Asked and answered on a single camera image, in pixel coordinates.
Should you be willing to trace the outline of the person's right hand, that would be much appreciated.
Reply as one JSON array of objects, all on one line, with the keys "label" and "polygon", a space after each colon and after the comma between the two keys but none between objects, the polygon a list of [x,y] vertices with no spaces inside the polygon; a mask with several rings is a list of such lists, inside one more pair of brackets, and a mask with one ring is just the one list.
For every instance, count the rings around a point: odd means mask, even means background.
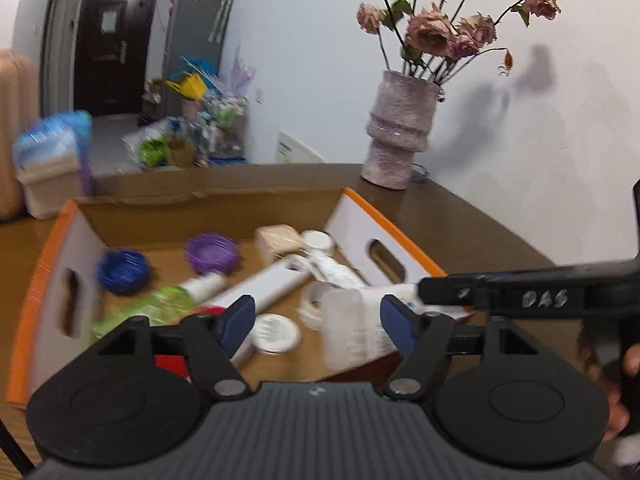
[{"label": "person's right hand", "polygon": [[577,355],[582,361],[586,375],[599,386],[608,401],[608,426],[603,436],[603,441],[608,442],[614,440],[626,428],[630,415],[620,400],[620,385],[604,374],[593,356],[598,335],[599,330],[593,323],[582,322],[582,329],[577,339]]}]

